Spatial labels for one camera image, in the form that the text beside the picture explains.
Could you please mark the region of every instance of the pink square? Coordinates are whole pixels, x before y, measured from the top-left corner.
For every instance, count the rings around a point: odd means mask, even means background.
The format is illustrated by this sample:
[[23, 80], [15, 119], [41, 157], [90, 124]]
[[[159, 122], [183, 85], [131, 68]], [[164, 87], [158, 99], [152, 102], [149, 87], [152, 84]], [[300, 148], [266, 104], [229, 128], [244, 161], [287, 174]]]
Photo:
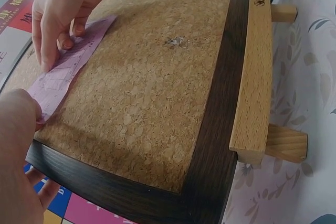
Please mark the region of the pink square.
[[80, 224], [136, 224], [72, 193], [65, 219]]

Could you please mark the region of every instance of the pink paper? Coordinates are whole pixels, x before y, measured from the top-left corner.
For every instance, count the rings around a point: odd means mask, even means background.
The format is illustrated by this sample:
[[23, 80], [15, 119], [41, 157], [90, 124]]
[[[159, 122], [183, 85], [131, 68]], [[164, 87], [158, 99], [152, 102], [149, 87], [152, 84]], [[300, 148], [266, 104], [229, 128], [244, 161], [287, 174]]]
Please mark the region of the pink paper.
[[135, 224], [118, 215], [106, 211], [72, 193], [64, 216], [65, 219], [80, 224]]
[[115, 18], [115, 16], [110, 16], [87, 24], [86, 35], [83, 38], [72, 38], [75, 42], [74, 47], [71, 50], [62, 51], [62, 56], [55, 67], [48, 73], [41, 74], [28, 89], [28, 93], [42, 108], [41, 123], [46, 122], [57, 109], [71, 81], [88, 62]]

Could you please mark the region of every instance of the yellow square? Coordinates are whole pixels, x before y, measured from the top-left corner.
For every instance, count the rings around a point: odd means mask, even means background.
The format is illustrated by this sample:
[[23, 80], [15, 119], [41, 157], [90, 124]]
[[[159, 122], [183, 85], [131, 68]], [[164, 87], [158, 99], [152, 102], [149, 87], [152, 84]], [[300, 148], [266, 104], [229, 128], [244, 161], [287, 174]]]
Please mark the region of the yellow square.
[[61, 224], [62, 218], [58, 215], [50, 212], [49, 210], [44, 212], [43, 224]]

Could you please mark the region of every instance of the blue square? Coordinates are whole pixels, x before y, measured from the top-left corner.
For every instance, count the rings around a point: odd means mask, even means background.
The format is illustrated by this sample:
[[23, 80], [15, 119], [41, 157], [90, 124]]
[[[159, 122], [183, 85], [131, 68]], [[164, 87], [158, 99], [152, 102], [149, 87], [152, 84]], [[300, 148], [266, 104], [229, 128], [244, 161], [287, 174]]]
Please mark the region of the blue square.
[[[27, 172], [32, 166], [26, 165], [24, 168], [24, 171]], [[43, 187], [44, 183], [48, 177], [45, 177], [42, 179], [37, 185], [34, 186], [34, 190], [36, 192], [39, 192], [41, 188]], [[50, 206], [48, 207], [49, 211], [53, 212], [54, 214], [64, 217], [65, 211], [67, 210], [68, 203], [70, 200], [71, 191], [61, 186], [61, 188], [58, 190], [58, 194], [53, 199], [53, 201], [50, 203]]]

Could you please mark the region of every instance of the wooden peg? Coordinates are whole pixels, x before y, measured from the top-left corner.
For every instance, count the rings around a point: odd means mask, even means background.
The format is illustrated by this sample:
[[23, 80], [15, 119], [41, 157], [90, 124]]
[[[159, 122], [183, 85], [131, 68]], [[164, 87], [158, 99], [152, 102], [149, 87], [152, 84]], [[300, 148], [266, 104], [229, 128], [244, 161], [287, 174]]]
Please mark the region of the wooden peg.
[[297, 16], [295, 5], [271, 5], [272, 22], [293, 23]]
[[306, 133], [269, 124], [265, 154], [301, 163], [307, 156], [307, 143]]

